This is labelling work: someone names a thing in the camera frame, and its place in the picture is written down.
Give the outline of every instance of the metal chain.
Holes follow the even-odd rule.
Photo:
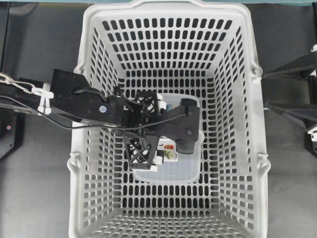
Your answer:
[[[23,92],[26,92],[28,94],[34,94],[36,92],[36,87],[34,84],[32,83],[26,83],[26,82],[20,82],[20,81],[15,81],[13,78],[11,78],[9,75],[5,74],[5,73],[1,73],[0,72],[0,77],[4,78],[1,79],[0,78],[0,83],[5,83],[5,84],[9,84],[9,85],[13,85],[21,90],[23,90]],[[25,88],[23,86],[21,86],[21,84],[24,85],[28,85],[31,87],[31,90],[28,88]]]

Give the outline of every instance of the screw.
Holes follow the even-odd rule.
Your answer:
[[[105,113],[107,111],[107,108],[105,106],[100,106],[99,107],[99,112]]]

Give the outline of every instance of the gray floor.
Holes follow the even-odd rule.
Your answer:
[[[54,67],[72,70],[77,60],[82,13],[87,5],[44,3],[30,12],[21,10],[18,4],[13,7],[5,71],[15,77],[49,81]],[[253,15],[260,64],[265,71],[299,57],[316,43],[312,7],[248,7]],[[274,39],[264,39],[267,35]],[[304,82],[263,81],[263,91],[266,101],[274,97],[280,102],[308,101]],[[272,162],[268,176],[268,237],[314,238],[317,158],[304,149],[303,133],[297,125],[270,111],[265,112],[265,124]],[[66,161],[70,140],[70,131],[40,117],[27,117],[23,146],[0,162],[1,238],[67,237]]]

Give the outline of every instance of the teal surface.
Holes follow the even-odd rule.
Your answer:
[[[131,0],[1,0],[16,2],[77,2],[77,3],[126,3]],[[238,3],[282,3],[306,6],[311,4],[311,0],[205,0],[205,2],[238,2]]]

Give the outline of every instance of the black cable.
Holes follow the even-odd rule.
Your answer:
[[[160,121],[157,121],[157,122],[153,122],[153,123],[149,123],[149,124],[145,124],[145,125],[141,125],[141,126],[136,126],[136,127],[115,127],[115,126],[107,126],[107,125],[83,125],[83,126],[76,126],[76,127],[72,127],[72,126],[66,126],[66,125],[63,125],[57,121],[55,121],[54,119],[48,117],[47,115],[45,115],[44,113],[14,99],[14,98],[11,98],[11,97],[7,97],[7,96],[2,96],[0,95],[0,98],[4,98],[4,99],[8,99],[8,100],[11,100],[25,108],[28,108],[28,109],[31,109],[32,111],[42,115],[44,118],[46,118],[47,120],[49,120],[50,122],[54,123],[55,125],[58,125],[64,129],[67,129],[67,130],[74,130],[74,129],[85,129],[85,128],[92,128],[92,127],[102,127],[102,128],[107,128],[107,129],[112,129],[112,130],[137,130],[137,129],[141,129],[141,128],[144,128],[144,127],[148,127],[148,126],[152,126],[152,125],[158,125],[158,124],[162,124],[162,123],[165,123],[165,122],[168,122],[170,120],[174,120],[174,119],[177,119],[177,118],[180,118],[180,117],[184,117],[184,116],[187,116],[187,114],[179,114],[177,116],[174,116],[172,118],[168,118],[168,119],[165,119],[165,120],[160,120]]]

